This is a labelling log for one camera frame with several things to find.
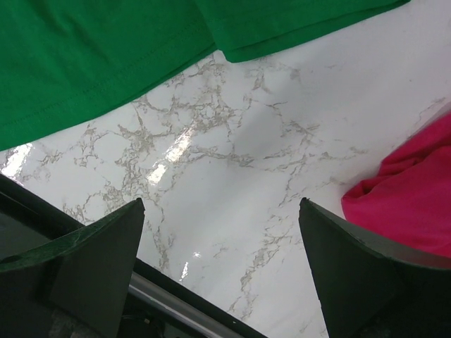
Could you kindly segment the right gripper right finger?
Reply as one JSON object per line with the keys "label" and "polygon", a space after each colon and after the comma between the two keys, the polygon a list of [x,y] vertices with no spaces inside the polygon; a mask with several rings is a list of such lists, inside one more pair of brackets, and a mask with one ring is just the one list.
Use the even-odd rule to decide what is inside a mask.
{"label": "right gripper right finger", "polygon": [[449,337],[450,259],[398,244],[307,198],[299,227],[329,337]]}

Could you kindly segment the green t shirt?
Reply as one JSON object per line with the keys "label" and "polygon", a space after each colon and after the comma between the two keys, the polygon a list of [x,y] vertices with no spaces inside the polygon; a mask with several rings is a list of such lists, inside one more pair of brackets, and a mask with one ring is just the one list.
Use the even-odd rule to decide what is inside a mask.
{"label": "green t shirt", "polygon": [[399,1],[2,1],[1,148],[97,118],[214,51],[298,46]]}

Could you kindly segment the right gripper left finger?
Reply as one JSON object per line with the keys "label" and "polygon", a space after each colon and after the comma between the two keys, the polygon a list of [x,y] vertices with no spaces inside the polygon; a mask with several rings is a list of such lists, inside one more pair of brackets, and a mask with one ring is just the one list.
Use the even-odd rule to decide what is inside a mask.
{"label": "right gripper left finger", "polygon": [[1,336],[49,337],[61,313],[115,337],[144,224],[136,199],[91,225],[1,261]]}

